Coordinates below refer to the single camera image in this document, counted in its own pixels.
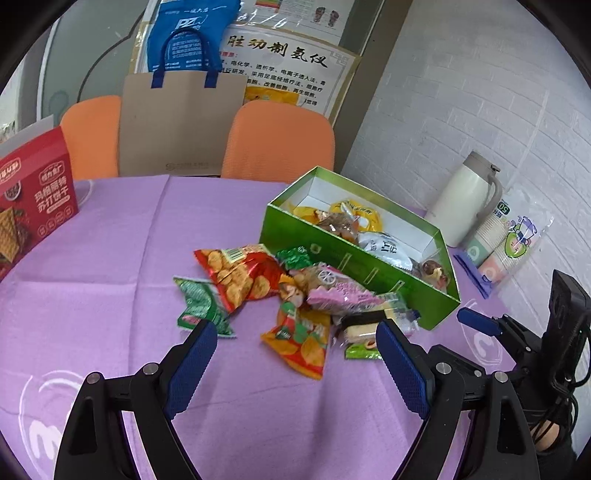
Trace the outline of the person's right hand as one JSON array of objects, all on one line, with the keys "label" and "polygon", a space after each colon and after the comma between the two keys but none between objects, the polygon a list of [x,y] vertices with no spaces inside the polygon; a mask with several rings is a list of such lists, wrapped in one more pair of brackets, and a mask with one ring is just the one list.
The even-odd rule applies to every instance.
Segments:
[{"label": "person's right hand", "polygon": [[558,439],[560,426],[549,420],[539,422],[531,430],[531,437],[538,452],[548,450]]}]

